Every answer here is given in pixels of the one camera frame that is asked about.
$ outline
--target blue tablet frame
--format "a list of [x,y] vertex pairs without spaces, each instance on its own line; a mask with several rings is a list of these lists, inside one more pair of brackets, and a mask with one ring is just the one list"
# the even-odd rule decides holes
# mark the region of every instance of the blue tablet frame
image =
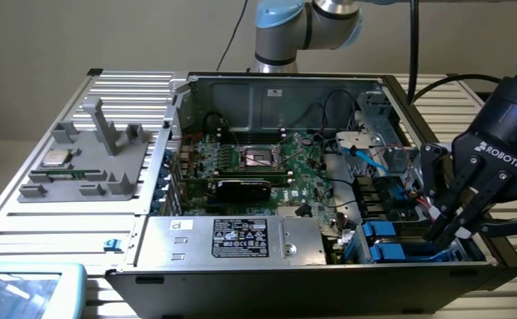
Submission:
[[76,263],[0,262],[3,274],[59,274],[43,319],[79,319],[86,304],[87,270]]

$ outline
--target robotiq logo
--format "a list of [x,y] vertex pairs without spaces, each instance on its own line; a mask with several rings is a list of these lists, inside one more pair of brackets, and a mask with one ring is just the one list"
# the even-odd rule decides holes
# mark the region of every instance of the robotiq logo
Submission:
[[507,163],[509,163],[517,167],[517,158],[505,154],[505,152],[497,150],[496,148],[489,146],[489,144],[487,144],[485,142],[481,142],[480,145],[477,145],[477,147],[475,148],[475,150],[479,152],[489,153],[492,156],[495,156],[500,160],[505,161]]

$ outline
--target sticker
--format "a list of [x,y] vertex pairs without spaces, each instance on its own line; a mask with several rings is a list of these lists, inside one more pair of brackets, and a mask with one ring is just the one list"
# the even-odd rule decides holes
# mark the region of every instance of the sticker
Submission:
[[267,90],[267,96],[281,97],[284,95],[284,90]]
[[173,231],[190,231],[194,228],[193,219],[177,219],[171,221],[170,229]]
[[213,256],[215,258],[269,257],[266,219],[215,219]]

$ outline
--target motherboard chip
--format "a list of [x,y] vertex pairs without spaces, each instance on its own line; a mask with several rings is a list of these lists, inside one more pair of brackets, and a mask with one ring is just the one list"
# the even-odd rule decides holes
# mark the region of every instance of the motherboard chip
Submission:
[[42,161],[43,167],[59,167],[63,166],[71,158],[70,150],[50,150]]
[[235,179],[219,181],[215,195],[222,203],[265,202],[270,200],[270,182]]

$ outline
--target blue plastic clip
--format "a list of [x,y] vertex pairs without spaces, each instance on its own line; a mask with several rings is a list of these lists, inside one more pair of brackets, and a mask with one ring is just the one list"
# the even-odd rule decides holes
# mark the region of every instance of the blue plastic clip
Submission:
[[369,221],[362,226],[362,229],[365,231],[366,237],[385,237],[397,235],[394,224],[390,221]]
[[109,239],[105,241],[105,251],[123,251],[121,248],[122,242],[119,239]]
[[356,251],[356,239],[352,238],[348,248],[345,249],[345,254],[342,255],[341,262],[345,264],[346,261],[350,261],[353,257],[353,252]]
[[406,260],[401,244],[376,244],[370,248],[370,254],[377,263],[381,261],[402,262]]

